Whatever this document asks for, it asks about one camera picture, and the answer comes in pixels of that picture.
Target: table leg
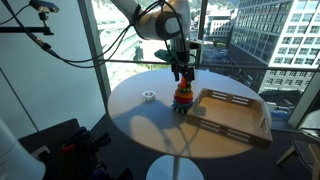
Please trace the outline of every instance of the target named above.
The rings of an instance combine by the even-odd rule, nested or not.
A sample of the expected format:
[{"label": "table leg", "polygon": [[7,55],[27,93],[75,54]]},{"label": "table leg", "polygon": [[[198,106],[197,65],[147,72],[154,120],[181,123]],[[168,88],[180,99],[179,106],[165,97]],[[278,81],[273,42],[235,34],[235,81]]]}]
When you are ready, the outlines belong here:
[{"label": "table leg", "polygon": [[188,158],[161,156],[150,166],[147,180],[204,180],[200,169]]}]

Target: glass window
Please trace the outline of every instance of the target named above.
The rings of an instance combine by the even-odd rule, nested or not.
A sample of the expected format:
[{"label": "glass window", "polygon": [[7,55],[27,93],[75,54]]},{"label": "glass window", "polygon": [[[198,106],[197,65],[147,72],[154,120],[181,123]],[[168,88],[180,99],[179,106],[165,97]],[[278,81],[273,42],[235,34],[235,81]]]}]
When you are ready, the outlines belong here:
[{"label": "glass window", "polygon": [[285,82],[284,82],[284,85],[291,85],[292,84],[292,80],[291,79],[287,79]]},{"label": "glass window", "polygon": [[314,18],[314,22],[320,22],[320,13]]},{"label": "glass window", "polygon": [[286,54],[287,48],[279,48],[278,54]]},{"label": "glass window", "polygon": [[313,14],[311,14],[311,13],[306,13],[306,14],[304,14],[304,16],[303,16],[303,18],[302,18],[302,22],[310,22],[312,16],[313,16]]},{"label": "glass window", "polygon": [[299,26],[297,33],[304,34],[307,30],[307,26]]},{"label": "glass window", "polygon": [[302,64],[303,62],[303,58],[297,58],[295,61],[294,61],[294,64]]},{"label": "glass window", "polygon": [[314,37],[307,37],[305,40],[304,40],[304,44],[312,44],[313,41],[314,41]]},{"label": "glass window", "polygon": [[290,44],[291,42],[291,37],[284,37],[282,40],[282,44]]},{"label": "glass window", "polygon": [[292,58],[284,58],[283,64],[291,64]]},{"label": "glass window", "polygon": [[317,55],[319,52],[319,49],[311,49],[310,52],[309,52],[309,55]]},{"label": "glass window", "polygon": [[285,76],[286,75],[286,71],[280,71],[279,72],[279,76]]},{"label": "glass window", "polygon": [[305,9],[306,10],[315,10],[317,8],[318,2],[319,1],[317,1],[317,0],[308,1]]},{"label": "glass window", "polygon": [[295,54],[297,52],[297,48],[289,48],[288,54]]},{"label": "glass window", "polygon": [[313,61],[314,61],[314,59],[307,58],[306,61],[304,62],[304,64],[312,65]]},{"label": "glass window", "polygon": [[277,57],[277,58],[274,59],[274,63],[275,63],[275,64],[281,64],[282,59],[283,59],[283,58],[281,58],[281,57]]},{"label": "glass window", "polygon": [[274,75],[276,75],[276,73],[277,73],[277,70],[271,70],[270,73],[269,73],[269,75],[270,75],[270,76],[274,76]]},{"label": "glass window", "polygon": [[299,73],[299,76],[301,76],[301,77],[306,77],[306,75],[307,75],[307,72],[300,72]]},{"label": "glass window", "polygon": [[301,14],[293,14],[291,18],[291,22],[299,22],[301,18]]},{"label": "glass window", "polygon": [[296,76],[296,74],[297,74],[297,71],[291,71],[291,72],[289,73],[289,76],[290,76],[290,77],[294,77],[294,76]]},{"label": "glass window", "polygon": [[310,33],[317,34],[319,32],[319,26],[312,26],[310,29]]},{"label": "glass window", "polygon": [[301,48],[299,54],[308,54],[309,49],[308,48]]},{"label": "glass window", "polygon": [[320,44],[320,38],[317,38],[317,40],[314,42],[314,44]]},{"label": "glass window", "polygon": [[283,79],[277,79],[276,82],[275,82],[275,84],[276,84],[276,85],[281,85],[281,84],[282,84],[282,81],[283,81]]},{"label": "glass window", "polygon": [[302,80],[296,80],[296,82],[294,83],[295,86],[301,86],[302,84]]},{"label": "glass window", "polygon": [[293,39],[292,44],[300,44],[302,41],[302,37],[296,37]]},{"label": "glass window", "polygon": [[306,1],[299,1],[297,3],[296,10],[303,10],[304,7],[306,6],[306,3],[307,3]]},{"label": "glass window", "polygon": [[288,26],[287,33],[294,33],[296,31],[297,26]]},{"label": "glass window", "polygon": [[266,84],[272,84],[273,79],[269,78],[266,80]]}]

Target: gray floor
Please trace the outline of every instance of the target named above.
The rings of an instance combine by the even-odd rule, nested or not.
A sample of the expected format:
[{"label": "gray floor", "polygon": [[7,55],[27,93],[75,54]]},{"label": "gray floor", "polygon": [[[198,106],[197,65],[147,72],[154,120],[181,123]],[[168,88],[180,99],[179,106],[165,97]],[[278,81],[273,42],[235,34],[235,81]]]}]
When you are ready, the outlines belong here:
[{"label": "gray floor", "polygon": [[[141,147],[123,135],[107,117],[103,117],[92,129],[99,136],[108,132],[112,142],[100,149],[97,157],[107,166],[107,172],[118,177],[129,168],[136,180],[146,177],[148,168],[163,154]],[[292,157],[280,167],[276,160],[291,146],[293,139],[315,142],[301,133],[272,130],[273,143],[268,150],[251,149],[237,156],[222,159],[192,159],[201,170],[204,179],[218,180],[301,180],[311,179],[311,173],[300,163],[298,157]]]}]

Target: wooden crate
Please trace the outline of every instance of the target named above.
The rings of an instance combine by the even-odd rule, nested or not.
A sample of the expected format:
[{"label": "wooden crate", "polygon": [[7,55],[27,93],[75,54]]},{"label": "wooden crate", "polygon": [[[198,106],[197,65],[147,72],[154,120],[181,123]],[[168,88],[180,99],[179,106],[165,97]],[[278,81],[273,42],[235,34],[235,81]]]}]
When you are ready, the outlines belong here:
[{"label": "wooden crate", "polygon": [[268,148],[272,135],[263,101],[202,89],[186,115],[186,123],[228,138]]}]

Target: cable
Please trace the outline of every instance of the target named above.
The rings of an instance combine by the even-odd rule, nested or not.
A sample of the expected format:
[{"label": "cable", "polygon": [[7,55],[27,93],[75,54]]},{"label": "cable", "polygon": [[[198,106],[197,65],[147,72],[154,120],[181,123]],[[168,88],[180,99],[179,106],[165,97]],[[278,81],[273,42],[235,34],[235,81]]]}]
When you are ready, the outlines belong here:
[{"label": "cable", "polygon": [[23,6],[15,15],[13,15],[10,19],[8,19],[8,20],[6,20],[6,21],[4,21],[4,22],[2,22],[2,23],[0,23],[0,25],[3,25],[3,24],[5,24],[5,23],[7,23],[7,22],[9,22],[9,21],[11,21],[14,17],[16,17],[19,13],[21,13],[25,8],[27,8],[27,7],[29,7],[30,5],[28,4],[28,5],[25,5],[25,6]]}]

